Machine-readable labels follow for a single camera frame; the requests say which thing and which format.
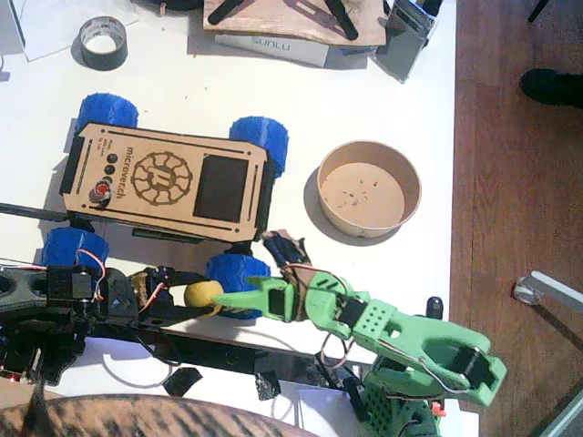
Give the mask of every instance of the yellow ball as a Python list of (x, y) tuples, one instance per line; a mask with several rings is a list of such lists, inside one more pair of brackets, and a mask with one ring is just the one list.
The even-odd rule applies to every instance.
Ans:
[(208, 307), (214, 305), (212, 298), (222, 293), (222, 287), (216, 280), (197, 282), (184, 290), (184, 303), (187, 307)]

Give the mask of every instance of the black shoe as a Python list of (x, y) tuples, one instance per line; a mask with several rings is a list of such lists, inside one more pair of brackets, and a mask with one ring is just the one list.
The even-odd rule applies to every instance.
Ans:
[(520, 89), (546, 105), (573, 105), (583, 108), (583, 75), (566, 75), (535, 68), (520, 78)]

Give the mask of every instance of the gear engraving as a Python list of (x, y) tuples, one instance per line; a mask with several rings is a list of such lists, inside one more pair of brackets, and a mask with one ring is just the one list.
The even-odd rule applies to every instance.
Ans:
[(190, 191), (192, 173), (184, 159), (170, 152), (149, 153), (136, 163), (131, 184), (150, 205), (173, 205)]

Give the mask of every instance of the duct tape roll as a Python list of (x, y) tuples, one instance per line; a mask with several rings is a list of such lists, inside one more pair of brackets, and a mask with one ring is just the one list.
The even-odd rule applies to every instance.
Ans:
[[(115, 48), (108, 51), (96, 51), (88, 44), (98, 36), (108, 36), (115, 43)], [(91, 18), (79, 29), (81, 56), (89, 68), (100, 71), (113, 70), (121, 66), (128, 57), (126, 28), (112, 16)]]

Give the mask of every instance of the paper bowl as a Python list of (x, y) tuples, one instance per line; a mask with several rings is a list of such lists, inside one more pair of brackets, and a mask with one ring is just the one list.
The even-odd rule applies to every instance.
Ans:
[(333, 150), (318, 169), (325, 216), (342, 232), (365, 239), (400, 227), (417, 211), (421, 181), (399, 151), (373, 141)]

